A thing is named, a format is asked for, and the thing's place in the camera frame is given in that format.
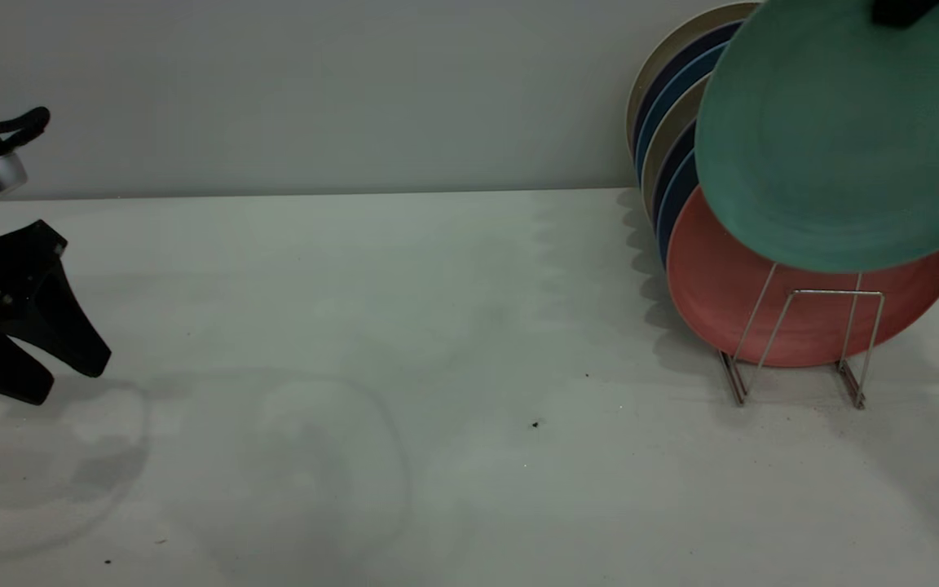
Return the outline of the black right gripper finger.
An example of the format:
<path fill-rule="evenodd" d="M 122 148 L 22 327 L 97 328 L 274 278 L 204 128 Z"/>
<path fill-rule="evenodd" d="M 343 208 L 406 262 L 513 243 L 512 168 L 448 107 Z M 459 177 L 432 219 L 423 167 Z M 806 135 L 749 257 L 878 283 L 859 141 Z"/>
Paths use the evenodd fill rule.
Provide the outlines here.
<path fill-rule="evenodd" d="M 939 0 L 872 1 L 871 22 L 887 29 L 908 29 L 938 5 Z"/>

